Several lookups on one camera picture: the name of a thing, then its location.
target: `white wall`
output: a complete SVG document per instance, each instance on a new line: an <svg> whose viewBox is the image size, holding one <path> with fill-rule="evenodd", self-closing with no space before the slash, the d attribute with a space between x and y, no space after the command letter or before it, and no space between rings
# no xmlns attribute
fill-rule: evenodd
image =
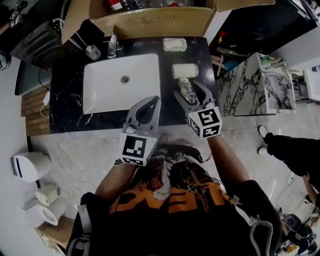
<svg viewBox="0 0 320 256"><path fill-rule="evenodd" d="M22 210L34 196L35 182L26 183L12 175L9 158L28 151L21 97L14 96L20 60L0 71L0 251L4 256L53 256Z"/></svg>
<svg viewBox="0 0 320 256"><path fill-rule="evenodd" d="M225 10L222 12L217 11L215 13L203 36L204 38L206 38L208 45L211 44L230 13L231 10Z"/></svg>
<svg viewBox="0 0 320 256"><path fill-rule="evenodd" d="M290 69L306 70L320 65L320 26L269 54L285 59Z"/></svg>

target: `soap dish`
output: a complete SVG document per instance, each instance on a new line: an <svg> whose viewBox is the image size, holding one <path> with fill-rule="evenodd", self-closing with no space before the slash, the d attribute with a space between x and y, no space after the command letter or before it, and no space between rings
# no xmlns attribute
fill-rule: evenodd
<svg viewBox="0 0 320 256"><path fill-rule="evenodd" d="M166 52L184 52L187 49L187 41L184 38L164 38L163 49Z"/></svg>

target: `hand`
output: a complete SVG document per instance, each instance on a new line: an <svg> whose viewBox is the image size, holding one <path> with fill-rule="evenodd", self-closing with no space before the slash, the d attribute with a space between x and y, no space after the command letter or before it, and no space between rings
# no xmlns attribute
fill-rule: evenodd
<svg viewBox="0 0 320 256"><path fill-rule="evenodd" d="M310 181L310 175L309 172L306 173L306 175L302 176L302 179L305 183L308 183Z"/></svg>

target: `faucet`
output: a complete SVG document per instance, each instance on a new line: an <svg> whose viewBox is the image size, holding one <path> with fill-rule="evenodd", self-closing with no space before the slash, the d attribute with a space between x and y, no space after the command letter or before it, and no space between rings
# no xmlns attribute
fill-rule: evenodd
<svg viewBox="0 0 320 256"><path fill-rule="evenodd" d="M122 46L119 45L116 34L113 33L110 41L108 42L108 52L107 52L108 59L115 58L117 56L116 55L117 51L121 49L122 49Z"/></svg>

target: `marble cabinet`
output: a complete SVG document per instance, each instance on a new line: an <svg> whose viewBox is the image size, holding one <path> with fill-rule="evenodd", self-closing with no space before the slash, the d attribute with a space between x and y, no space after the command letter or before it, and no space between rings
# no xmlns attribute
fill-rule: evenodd
<svg viewBox="0 0 320 256"><path fill-rule="evenodd" d="M255 53L217 80L222 116L295 113L296 103L287 66L262 66Z"/></svg>

